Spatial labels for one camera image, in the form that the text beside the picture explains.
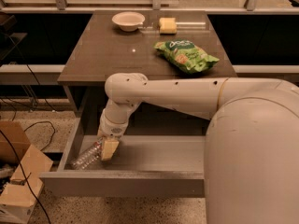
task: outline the clear plastic bottle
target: clear plastic bottle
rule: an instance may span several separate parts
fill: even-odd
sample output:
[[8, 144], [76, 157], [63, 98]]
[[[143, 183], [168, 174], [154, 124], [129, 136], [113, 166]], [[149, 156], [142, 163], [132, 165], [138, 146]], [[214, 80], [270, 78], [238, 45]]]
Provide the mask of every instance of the clear plastic bottle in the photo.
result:
[[94, 142], [93, 145], [83, 151], [76, 159], [71, 161], [73, 169], [84, 170], [91, 163], [101, 158], [102, 139]]

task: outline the chip bag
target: chip bag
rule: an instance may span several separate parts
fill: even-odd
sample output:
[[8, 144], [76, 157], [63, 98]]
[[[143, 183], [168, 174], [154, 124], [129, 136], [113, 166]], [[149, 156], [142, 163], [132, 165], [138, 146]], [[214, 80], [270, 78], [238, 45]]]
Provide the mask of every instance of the chip bag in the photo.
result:
[[157, 42], [154, 47], [170, 63], [190, 75], [210, 69], [219, 61], [189, 40]]

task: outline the bowl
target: bowl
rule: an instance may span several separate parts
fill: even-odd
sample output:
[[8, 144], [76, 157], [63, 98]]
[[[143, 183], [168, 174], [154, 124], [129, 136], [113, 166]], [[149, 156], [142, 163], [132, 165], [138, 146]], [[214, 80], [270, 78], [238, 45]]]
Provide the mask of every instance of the bowl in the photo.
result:
[[138, 12], [121, 12], [113, 16], [112, 21], [119, 25], [124, 32], [132, 32], [143, 25], [145, 17]]

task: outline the speckled floor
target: speckled floor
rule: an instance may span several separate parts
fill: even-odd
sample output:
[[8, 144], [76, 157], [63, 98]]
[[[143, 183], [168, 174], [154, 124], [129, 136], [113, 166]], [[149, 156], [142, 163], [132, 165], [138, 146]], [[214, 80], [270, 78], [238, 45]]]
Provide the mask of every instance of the speckled floor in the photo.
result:
[[[75, 116], [68, 104], [51, 101], [49, 103], [61, 111], [53, 112], [52, 107], [44, 102], [39, 103], [33, 110], [29, 103], [25, 106], [9, 100], [0, 100], [1, 120], [14, 119], [23, 129], [39, 121], [50, 121], [56, 133], [45, 151], [63, 152]], [[30, 141], [41, 149], [49, 142], [52, 128], [49, 123], [42, 123], [29, 128], [26, 133]], [[206, 224], [205, 199], [199, 198], [56, 197], [45, 187], [39, 200], [47, 210], [52, 224]], [[29, 224], [34, 223], [47, 223], [39, 204], [29, 220]]]

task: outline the cardboard box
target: cardboard box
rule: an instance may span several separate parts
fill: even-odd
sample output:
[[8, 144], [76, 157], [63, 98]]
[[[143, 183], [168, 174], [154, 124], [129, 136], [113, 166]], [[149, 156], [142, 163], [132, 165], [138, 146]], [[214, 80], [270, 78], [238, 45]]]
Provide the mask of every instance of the cardboard box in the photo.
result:
[[[43, 183], [39, 179], [41, 172], [47, 172], [52, 166], [52, 160], [33, 146], [19, 122], [0, 121], [0, 130], [5, 134], [14, 146], [29, 185], [36, 197], [39, 197], [43, 189]], [[18, 164], [12, 147], [0, 133], [0, 161], [3, 163]], [[36, 205], [36, 198], [24, 185], [11, 184], [24, 180], [21, 167], [18, 166], [13, 176], [0, 195], [0, 222], [27, 223]]]

